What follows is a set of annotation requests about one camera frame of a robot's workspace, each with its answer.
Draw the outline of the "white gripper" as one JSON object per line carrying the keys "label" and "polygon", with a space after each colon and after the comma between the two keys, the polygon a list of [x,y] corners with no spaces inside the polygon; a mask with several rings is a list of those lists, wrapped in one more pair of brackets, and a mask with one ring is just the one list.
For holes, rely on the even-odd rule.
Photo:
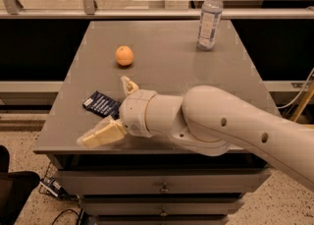
{"label": "white gripper", "polygon": [[77,139],[77,144],[94,148],[119,141],[128,133],[133,137],[151,138],[145,122],[146,108],[157,94],[155,90],[139,89],[127,76],[121,76],[126,99],[119,108],[120,120],[105,117],[93,129]]}

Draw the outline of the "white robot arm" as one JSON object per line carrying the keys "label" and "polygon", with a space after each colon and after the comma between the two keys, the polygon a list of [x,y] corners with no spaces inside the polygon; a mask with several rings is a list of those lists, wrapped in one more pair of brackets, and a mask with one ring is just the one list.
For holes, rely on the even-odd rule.
{"label": "white robot arm", "polygon": [[107,116],[77,139],[96,147],[125,135],[163,136],[208,156],[241,147],[314,190],[314,130],[263,111],[214,86],[200,85],[182,96],[141,89],[122,77],[126,98],[118,119]]}

